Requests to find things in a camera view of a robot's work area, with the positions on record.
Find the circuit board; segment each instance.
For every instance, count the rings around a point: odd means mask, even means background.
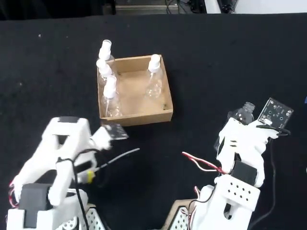
[[[293,109],[270,98],[265,104],[258,120],[275,128],[284,128],[293,113]]]

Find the perforated metal bracket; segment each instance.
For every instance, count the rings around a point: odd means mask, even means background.
[[[86,214],[87,222],[89,224],[89,230],[107,230],[96,209],[90,208]],[[67,221],[66,223],[63,223],[60,227],[58,227],[56,230],[86,230],[85,222],[84,220],[79,221],[80,218],[74,217],[73,219]]]
[[[254,211],[259,198],[260,190],[231,175],[223,175],[215,179],[215,192],[225,198]]]
[[[185,206],[180,206],[172,220],[168,230],[188,230],[188,209]]]

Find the spray nozzle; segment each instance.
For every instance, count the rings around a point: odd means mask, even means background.
[[[153,54],[148,65],[148,70],[156,73],[160,69],[160,60],[160,55]]]
[[[104,87],[104,96],[106,98],[113,98],[116,95],[116,82],[115,76],[111,75],[106,78],[106,85]]]
[[[98,61],[96,61],[96,65],[98,67],[99,73],[101,74],[103,78],[106,78],[107,76],[112,75],[112,69],[106,63],[106,61],[102,59],[98,59]]]
[[[110,40],[104,40],[99,50],[99,58],[102,60],[109,60],[111,55],[112,42]]]

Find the red wire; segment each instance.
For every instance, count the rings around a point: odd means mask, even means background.
[[[194,159],[196,161],[200,161],[208,166],[210,166],[211,168],[214,168],[215,170],[217,170],[218,172],[222,173],[222,174],[226,174],[221,167],[217,167],[216,165],[212,164],[211,162],[205,161],[204,159],[201,158],[197,158],[192,156],[191,154],[188,154],[186,152],[182,152],[183,155],[185,155],[189,160]]]

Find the cable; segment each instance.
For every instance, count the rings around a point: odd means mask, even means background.
[[[224,172],[224,171],[222,170],[221,167],[217,167],[215,164],[212,164],[212,163],[209,162],[209,161],[206,161],[206,160],[201,159],[201,158],[194,157],[193,155],[191,155],[191,154],[189,154],[189,153],[187,153],[187,152],[182,152],[182,154],[185,155],[189,160],[191,160],[191,161],[193,161],[194,163],[196,163],[197,167],[200,168],[200,169],[203,170],[203,171],[208,172],[208,170],[206,170],[206,169],[200,167],[199,164],[198,164],[196,161],[201,161],[201,162],[207,164],[208,166],[210,166],[211,168],[214,168],[215,171],[218,171],[218,172],[220,172],[220,173],[222,173],[222,174],[226,174],[226,172]]]
[[[107,162],[107,163],[101,165],[99,168],[96,168],[96,169],[94,170],[94,172],[96,172],[96,171],[98,171],[99,169],[102,169],[102,168],[108,166],[110,163],[113,163],[114,161],[117,161],[118,159],[120,159],[120,158],[122,158],[122,157],[124,157],[124,156],[126,156],[126,155],[128,155],[128,154],[130,154],[130,153],[133,153],[133,152],[136,152],[136,151],[139,151],[139,150],[140,150],[140,148],[136,148],[136,149],[133,149],[133,150],[124,152],[124,153],[120,154],[119,156],[113,158],[113,159],[110,160],[109,162]]]
[[[273,127],[273,126],[268,126],[268,125],[259,125],[259,126],[256,126],[256,128],[264,128],[264,129],[272,129],[272,130],[275,130],[277,132],[279,132],[277,134],[277,136],[279,137],[285,137],[285,136],[289,136],[291,135],[291,132],[288,130],[288,129],[285,129],[285,128],[276,128],[276,127]]]
[[[273,192],[273,204],[272,207],[270,208],[270,210],[260,216],[258,219],[256,219],[255,221],[253,221],[249,227],[248,230],[251,230],[253,227],[255,227],[260,221],[262,221],[263,219],[267,218],[274,210],[275,205],[276,205],[276,167],[275,167],[275,163],[274,163],[274,157],[273,157],[273,142],[271,141],[271,145],[270,145],[270,152],[271,152],[271,165],[272,165],[272,170],[273,170],[273,182],[272,182],[272,192]]]
[[[75,189],[76,189],[78,201],[79,201],[82,216],[83,216],[83,219],[84,219],[84,222],[85,222],[85,225],[86,225],[86,230],[89,230],[90,228],[89,228],[89,225],[88,225],[88,222],[87,222],[86,213],[85,213],[84,206],[83,206],[81,196],[80,196],[80,191],[79,191],[79,186],[78,186],[78,175],[77,175],[77,172],[76,172],[74,161],[70,158],[65,158],[65,159],[58,159],[57,163],[62,162],[62,161],[70,161],[71,164],[72,164],[72,172],[73,172],[74,179],[75,179]]]
[[[192,215],[193,212],[194,212],[195,209],[196,209],[196,208],[194,208],[193,211],[192,211],[192,213],[190,214],[191,204],[192,204],[193,202],[199,202],[199,203],[202,203],[202,204],[207,203],[207,202],[211,199],[211,197],[213,196],[213,193],[214,193],[214,191],[215,191],[215,188],[216,188],[216,184],[214,185],[214,188],[213,188],[213,190],[212,190],[210,196],[209,196],[208,199],[206,199],[205,201],[192,200],[192,201],[189,203],[189,206],[188,206],[188,214],[189,214],[189,215],[188,215],[188,228],[189,228],[189,230],[191,230],[190,224],[192,223],[192,218],[191,218],[190,215]]]
[[[195,191],[195,193],[197,195],[197,199],[199,199],[200,198],[200,190],[198,189],[197,186],[194,186],[194,191]]]
[[[193,161],[195,164],[196,164],[196,166],[200,169],[200,170],[202,170],[202,171],[204,171],[204,172],[216,172],[216,169],[204,169],[204,168],[202,168],[199,164],[198,164],[198,162],[196,161],[196,160],[194,160],[194,159],[190,159],[191,161]]]
[[[180,8],[183,9],[183,11],[184,11],[185,13],[188,13],[188,12],[186,11],[186,9],[181,5],[181,3],[182,3],[182,1],[177,0],[178,14],[180,14]]]
[[[16,200],[14,199],[14,195],[13,195],[14,190],[15,189],[13,187],[9,190],[9,203],[11,207],[16,208],[18,207],[18,202],[16,202]]]
[[[167,14],[172,14],[171,10],[169,9],[169,5],[174,1],[170,0],[169,3],[167,3],[168,0],[165,0],[165,5],[166,5],[166,13]]]
[[[78,201],[79,201],[79,204],[80,204],[82,216],[83,216],[83,219],[84,219],[84,222],[85,222],[85,225],[86,225],[86,230],[89,230],[90,228],[89,228],[89,225],[88,225],[88,221],[87,221],[87,218],[86,218],[86,212],[84,210],[84,206],[83,206],[81,196],[80,196],[79,185],[78,185],[78,175],[77,175],[77,171],[76,171],[76,167],[75,167],[74,163],[81,154],[88,153],[88,152],[91,152],[91,151],[94,151],[96,153],[100,153],[100,151],[98,149],[84,149],[77,154],[77,156],[75,157],[74,160],[72,160],[70,158],[65,158],[65,159],[59,158],[58,161],[57,161],[57,163],[63,162],[63,161],[70,161],[71,164],[72,164],[72,172],[73,172],[74,180],[75,180],[75,189],[76,189]]]

